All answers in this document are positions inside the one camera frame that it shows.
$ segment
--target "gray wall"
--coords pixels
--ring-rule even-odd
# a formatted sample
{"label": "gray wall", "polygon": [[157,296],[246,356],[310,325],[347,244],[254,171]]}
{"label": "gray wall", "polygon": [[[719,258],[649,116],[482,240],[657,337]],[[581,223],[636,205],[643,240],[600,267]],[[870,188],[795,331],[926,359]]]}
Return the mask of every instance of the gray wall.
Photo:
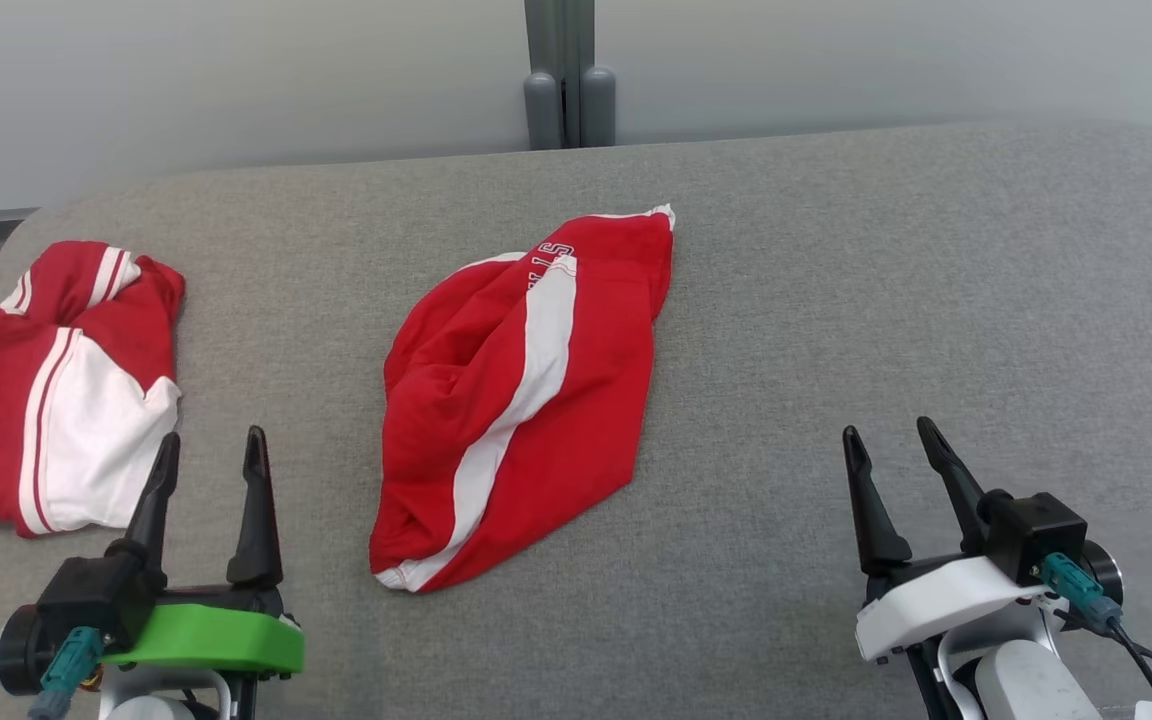
{"label": "gray wall", "polygon": [[266,162],[526,149],[518,0],[0,0],[0,209]]}
{"label": "gray wall", "polygon": [[1092,115],[1152,126],[1152,0],[607,0],[617,142]]}

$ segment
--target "gray fabric surface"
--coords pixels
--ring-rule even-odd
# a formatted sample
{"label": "gray fabric surface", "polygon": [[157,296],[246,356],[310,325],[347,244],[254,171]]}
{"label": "gray fabric surface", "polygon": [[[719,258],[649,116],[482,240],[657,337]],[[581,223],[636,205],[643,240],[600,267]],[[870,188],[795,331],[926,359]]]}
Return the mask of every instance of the gray fabric surface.
{"label": "gray fabric surface", "polygon": [[[370,578],[380,366],[467,262],[562,220],[672,202],[675,276],[635,483],[485,577]],[[1046,488],[1126,571],[1152,647],[1152,131],[962,126],[195,174],[45,209],[50,242],[175,266],[183,473],[165,569],[223,577],[250,423],[270,433],[285,596],[306,674],[263,717],[919,717],[864,665],[842,464],[854,423],[918,555],[956,528],[914,418],[986,487]],[[0,624],[106,532],[0,528]],[[1064,659],[1107,717],[1149,688],[1084,632]],[[26,703],[0,692],[0,717]]]}

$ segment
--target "red and white striped clothing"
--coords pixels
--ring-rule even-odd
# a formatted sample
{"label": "red and white striped clothing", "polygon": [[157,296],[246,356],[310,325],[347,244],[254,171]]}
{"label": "red and white striped clothing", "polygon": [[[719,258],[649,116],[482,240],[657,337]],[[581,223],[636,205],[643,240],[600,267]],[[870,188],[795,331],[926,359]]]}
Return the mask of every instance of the red and white striped clothing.
{"label": "red and white striped clothing", "polygon": [[126,528],[177,418],[184,279],[103,242],[58,242],[0,304],[0,521],[22,537]]}
{"label": "red and white striped clothing", "polygon": [[473,578],[630,482],[673,222],[668,205],[577,218],[416,305],[384,369],[387,588]]}

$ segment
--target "cable connector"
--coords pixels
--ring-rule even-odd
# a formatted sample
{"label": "cable connector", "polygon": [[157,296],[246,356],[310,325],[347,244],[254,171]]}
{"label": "cable connector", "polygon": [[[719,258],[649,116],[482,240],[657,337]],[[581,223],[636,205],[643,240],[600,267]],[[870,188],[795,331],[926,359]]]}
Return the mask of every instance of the cable connector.
{"label": "cable connector", "polygon": [[1044,558],[1043,583],[1068,600],[1098,632],[1107,632],[1111,621],[1123,620],[1123,606],[1106,597],[1105,588],[1064,552],[1053,552]]}
{"label": "cable connector", "polygon": [[63,720],[69,712],[69,700],[78,684],[91,676],[105,643],[96,628],[74,628],[60,644],[46,673],[41,674],[41,692],[29,707],[29,720]]}

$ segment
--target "green part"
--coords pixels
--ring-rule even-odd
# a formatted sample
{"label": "green part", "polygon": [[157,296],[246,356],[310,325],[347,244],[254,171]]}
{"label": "green part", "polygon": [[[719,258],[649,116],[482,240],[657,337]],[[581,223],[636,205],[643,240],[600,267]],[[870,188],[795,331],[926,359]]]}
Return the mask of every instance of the green part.
{"label": "green part", "polygon": [[305,669],[305,635],[260,612],[160,605],[150,615],[136,647],[105,655],[101,662],[301,673]]}

